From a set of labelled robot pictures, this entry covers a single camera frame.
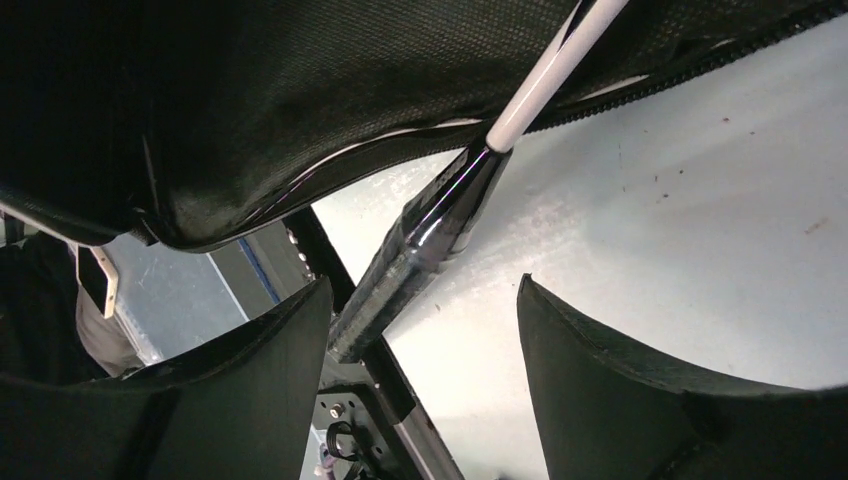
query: black mesh fabric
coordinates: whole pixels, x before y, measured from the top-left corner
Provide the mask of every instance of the black mesh fabric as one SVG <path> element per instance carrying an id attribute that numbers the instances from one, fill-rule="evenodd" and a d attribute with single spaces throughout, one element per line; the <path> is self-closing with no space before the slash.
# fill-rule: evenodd
<path id="1" fill-rule="evenodd" d="M 202 241 L 236 228 L 347 145 L 496 117 L 575 1 L 156 3 L 145 28 L 157 154 L 172 221 Z M 812 3 L 633 0 L 559 101 Z M 327 191 L 350 172 L 392 162 L 391 149 L 380 153 L 360 159 L 366 168 L 340 165 L 300 188 Z"/>
<path id="2" fill-rule="evenodd" d="M 117 229 L 145 212 L 166 243 L 208 247 L 364 175 L 467 142 L 575 2 L 4 4 L 0 194 L 23 191 L 42 210 Z M 620 80 L 680 71 L 720 43 L 844 3 L 631 0 L 545 122 Z M 352 144 L 457 118 L 482 122 L 370 143 L 301 175 Z"/>

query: metal plate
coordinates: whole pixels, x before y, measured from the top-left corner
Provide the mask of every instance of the metal plate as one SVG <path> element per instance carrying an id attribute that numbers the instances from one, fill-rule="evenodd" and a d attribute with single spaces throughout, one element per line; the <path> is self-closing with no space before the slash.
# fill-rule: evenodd
<path id="1" fill-rule="evenodd" d="M 377 399 L 364 385 L 349 388 L 350 390 L 347 391 L 322 393 L 316 397 L 315 412 L 312 416 L 313 427 L 317 430 L 326 430 L 330 424 L 335 422 L 345 421 L 350 423 L 360 432 L 362 439 L 367 442 L 365 449 L 367 449 L 371 461 L 396 476 L 400 475 L 400 464 L 380 431 L 380 422 L 376 421 L 369 411 L 375 411 Z M 341 413 L 334 417 L 333 411 L 340 411 Z M 389 428 L 385 420 L 382 423 L 382 428 Z M 350 436 L 342 435 L 339 439 L 344 442 L 341 445 L 342 451 L 349 454 L 351 451 L 348 443 Z M 344 467 L 337 470 L 337 478 L 344 476 L 348 463 L 345 461 L 337 463 L 339 467 Z"/>

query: black cable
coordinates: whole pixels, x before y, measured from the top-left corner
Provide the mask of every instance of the black cable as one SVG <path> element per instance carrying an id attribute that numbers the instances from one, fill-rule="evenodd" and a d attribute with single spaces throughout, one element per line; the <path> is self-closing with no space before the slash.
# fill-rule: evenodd
<path id="1" fill-rule="evenodd" d="M 339 449 L 339 435 L 350 435 L 351 438 L 353 438 L 354 444 L 360 449 L 364 448 L 365 444 L 362 442 L 362 439 L 357 434 L 356 428 L 348 422 L 335 422 L 333 424 L 330 424 L 329 427 L 327 427 L 327 453 L 329 453 L 332 457 L 352 462 L 350 470 L 348 470 L 347 474 L 342 480 L 381 480 L 383 478 L 385 478 L 385 480 L 391 480 L 394 478 L 392 476 L 384 477 L 384 475 L 388 475 L 388 473 L 381 472 L 381 469 L 377 465 L 372 465 L 368 461 L 368 459 L 365 458 L 364 455 L 361 455 L 355 451 L 352 451 L 350 455 L 345 455 Z"/>
<path id="2" fill-rule="evenodd" d="M 355 462 L 350 466 L 350 470 L 347 471 L 347 475 L 342 480 L 356 480 L 359 477 L 359 473 L 362 471 L 362 464 L 359 462 Z"/>
<path id="3" fill-rule="evenodd" d="M 327 428 L 327 451 L 336 458 L 341 458 L 342 460 L 348 460 L 351 462 L 356 461 L 359 457 L 355 453 L 351 453 L 350 455 L 345 455 L 339 450 L 339 442 L 338 435 L 350 435 L 353 437 L 354 441 L 356 441 L 356 436 L 353 433 L 353 426 L 347 422 L 336 422 L 331 424 Z"/>

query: black zipper edge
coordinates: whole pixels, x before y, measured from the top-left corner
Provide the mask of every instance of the black zipper edge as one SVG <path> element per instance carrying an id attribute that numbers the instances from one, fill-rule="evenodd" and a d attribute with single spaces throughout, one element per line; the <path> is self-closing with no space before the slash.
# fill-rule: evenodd
<path id="1" fill-rule="evenodd" d="M 598 115 L 609 110 L 613 110 L 618 107 L 627 105 L 629 103 L 644 99 L 646 97 L 655 95 L 662 91 L 676 87 L 689 80 L 700 77 L 706 73 L 727 66 L 745 56 L 748 56 L 771 45 L 774 45 L 785 39 L 791 38 L 798 33 L 805 32 L 813 27 L 816 27 L 818 25 L 821 25 L 822 23 L 832 20 L 840 15 L 843 15 L 846 12 L 848 12 L 848 1 L 846 0 L 835 0 L 827 4 L 817 4 L 799 10 L 790 14 L 788 17 L 782 20 L 778 20 L 777 22 L 775 22 L 774 25 L 769 26 L 764 30 L 755 32 L 748 38 L 738 39 L 726 45 L 716 47 L 702 58 L 696 60 L 694 63 L 678 67 L 678 72 L 665 74 L 662 75 L 660 78 L 655 78 L 654 76 L 648 77 L 642 81 L 636 82 L 632 85 L 628 85 L 618 90 L 614 90 L 612 92 L 608 92 L 604 95 L 599 95 L 597 97 L 589 98 L 586 100 L 578 100 L 575 103 L 571 103 L 563 107 L 550 109 L 549 111 L 543 111 L 539 118 L 537 118 L 536 121 L 534 121 L 530 125 L 530 128 L 527 130 L 526 133 L 535 133 L 560 127 L 562 125 L 594 115 Z M 488 123 L 490 123 L 490 121 L 484 121 L 480 124 L 472 126 L 456 127 L 456 129 L 467 129 L 471 131 L 476 131 L 475 127 L 480 128 L 481 126 L 486 125 Z M 453 129 L 445 129 L 443 133 L 447 134 L 451 130 Z M 415 133 L 418 133 L 419 135 L 421 134 L 421 132 L 412 132 L 408 135 L 415 135 Z M 398 135 L 397 137 L 391 137 L 387 140 L 397 140 L 405 136 L 407 136 L 407 134 Z M 423 151 L 417 150 L 412 154 L 399 155 L 395 158 L 395 160 L 387 162 L 385 165 L 381 165 L 377 169 L 369 170 L 367 174 L 352 178 L 350 179 L 350 181 L 345 182 L 342 185 L 338 185 L 331 190 L 322 192 L 320 194 L 320 197 L 323 198 L 324 196 L 330 195 L 331 193 L 338 191 L 339 189 L 344 188 L 347 185 L 355 183 L 356 181 L 361 180 L 362 178 L 365 178 L 374 173 L 377 173 L 381 170 L 417 158 L 422 158 L 429 155 L 435 155 L 437 153 L 461 148 L 466 144 L 467 142 L 465 141 L 443 142 L 432 149 L 427 149 Z M 374 145 L 365 143 L 360 147 L 354 148 L 342 155 L 339 155 L 334 160 L 334 162 L 341 161 L 345 158 L 349 159 L 351 156 L 360 153 L 360 150 L 362 149 L 372 148 L 374 148 Z M 255 218 L 253 221 L 242 226 L 241 228 L 235 228 L 233 230 L 233 233 L 231 234 L 228 234 L 216 240 L 205 241 L 202 243 L 180 242 L 178 239 L 175 238 L 176 232 L 173 232 L 170 228 L 166 228 L 166 226 L 162 222 L 162 219 L 154 215 L 139 211 L 135 212 L 136 219 L 133 223 L 136 226 L 132 229 L 132 232 L 133 235 L 143 239 L 146 243 L 158 241 L 177 250 L 193 253 L 205 253 L 220 248 L 235 239 L 249 235 L 250 233 L 259 230 L 272 222 L 280 220 L 281 218 L 294 215 L 300 210 L 308 208 L 308 206 L 314 200 L 316 199 L 306 199 L 302 201 L 301 204 L 296 204 L 292 206 L 288 211 L 284 211 L 282 213 L 279 212 L 279 210 L 271 209 L 267 214 L 259 218 Z"/>
<path id="2" fill-rule="evenodd" d="M 670 75 L 664 75 L 658 79 L 648 77 L 604 95 L 579 100 L 565 107 L 559 107 L 552 110 L 552 113 L 546 114 L 543 112 L 537 118 L 537 121 L 530 125 L 527 133 L 556 128 L 656 95 L 689 80 L 730 65 L 752 53 L 810 30 L 847 12 L 848 1 L 845 0 L 837 0 L 824 5 L 814 5 L 799 10 L 787 18 L 775 22 L 774 25 L 764 31 L 757 32 L 750 38 L 742 38 L 714 48 L 694 64 L 678 67 L 679 71 L 676 73 L 672 72 Z M 556 119 L 549 119 L 549 116 L 555 116 Z"/>

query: metal bracket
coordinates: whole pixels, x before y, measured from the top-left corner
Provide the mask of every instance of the metal bracket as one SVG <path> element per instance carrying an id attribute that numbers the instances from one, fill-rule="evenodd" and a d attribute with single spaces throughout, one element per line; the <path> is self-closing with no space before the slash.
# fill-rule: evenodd
<path id="1" fill-rule="evenodd" d="M 312 422 L 316 429 L 326 430 L 335 422 L 345 421 L 357 429 L 360 441 L 357 453 L 364 455 L 367 460 L 376 465 L 380 471 L 387 472 L 398 478 L 405 478 L 402 467 L 394 449 L 389 445 L 383 432 L 393 432 L 385 418 L 382 418 L 377 398 L 367 385 L 350 385 L 327 393 L 321 393 L 315 398 L 315 411 Z M 339 438 L 339 449 L 351 453 L 354 449 L 349 436 Z M 336 476 L 341 478 L 349 465 L 344 461 L 337 463 Z"/>

